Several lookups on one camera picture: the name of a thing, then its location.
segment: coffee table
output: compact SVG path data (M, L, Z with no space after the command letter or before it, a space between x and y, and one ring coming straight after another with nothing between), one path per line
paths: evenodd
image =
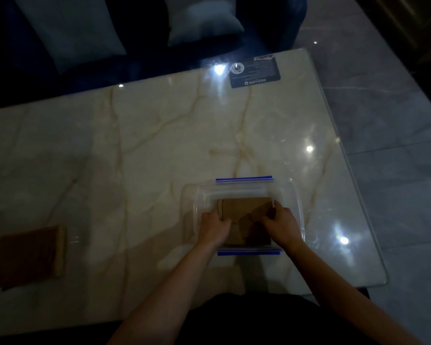
M228 68L0 109L0 235L61 224L62 278L0 291L0 335L124 318L195 240L193 184L291 178L306 242L352 285L386 271L305 50L281 80L232 89ZM194 298L307 294L288 257L215 256Z

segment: white circular logo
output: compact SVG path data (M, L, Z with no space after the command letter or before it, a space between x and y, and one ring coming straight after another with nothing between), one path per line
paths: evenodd
M233 74L240 74L240 73L242 73L244 71L244 65L243 65L243 63L233 63L230 66L230 71Z

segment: floor tile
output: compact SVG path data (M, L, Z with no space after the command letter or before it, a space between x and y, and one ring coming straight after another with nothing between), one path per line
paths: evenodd
M431 242L431 142L348 160L380 247Z
M335 19L362 12L355 0L307 0L308 11L304 26L311 26L317 20Z
M403 67L323 90L347 154L431 141L431 102Z
M383 251L390 282L370 298L408 331L431 345L431 243Z
M294 47L310 51L323 85L402 66L364 13L304 24Z

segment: clear plastic box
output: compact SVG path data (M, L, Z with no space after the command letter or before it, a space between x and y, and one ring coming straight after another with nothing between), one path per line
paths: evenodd
M224 178L198 185L193 204L193 230L198 234L201 215L217 208L217 201L226 198L271 197L291 209L300 225L305 240L303 209L292 179L273 179L272 176L253 178ZM269 246L228 247L218 249L218 255L275 255L281 248L272 242Z

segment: black label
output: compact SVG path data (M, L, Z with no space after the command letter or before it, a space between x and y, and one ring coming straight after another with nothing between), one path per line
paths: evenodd
M280 79L281 75L273 55L230 63L230 83L232 88L257 85Z

